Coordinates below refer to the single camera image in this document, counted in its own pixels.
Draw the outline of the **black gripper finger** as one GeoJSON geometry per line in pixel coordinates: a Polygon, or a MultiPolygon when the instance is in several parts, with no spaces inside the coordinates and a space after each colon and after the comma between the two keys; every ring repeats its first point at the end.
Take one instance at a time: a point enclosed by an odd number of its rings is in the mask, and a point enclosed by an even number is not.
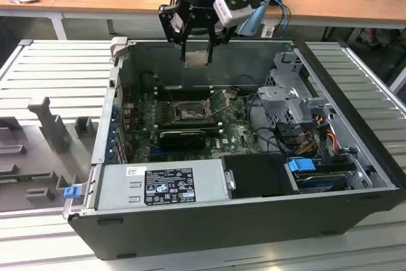
{"type": "Polygon", "coordinates": [[[216,18],[212,13],[206,15],[206,28],[207,28],[207,33],[209,35],[209,42],[208,42],[208,47],[207,47],[207,61],[212,62],[213,58],[213,49],[216,44],[216,33],[215,33],[215,28],[214,28],[214,22],[216,21],[216,18]]]}
{"type": "Polygon", "coordinates": [[[182,32],[181,40],[180,40],[180,45],[181,45],[181,58],[180,59],[182,62],[185,61],[186,43],[187,43],[187,39],[193,29],[194,24],[195,24],[195,15],[190,15],[183,28],[183,32],[182,32]]]}

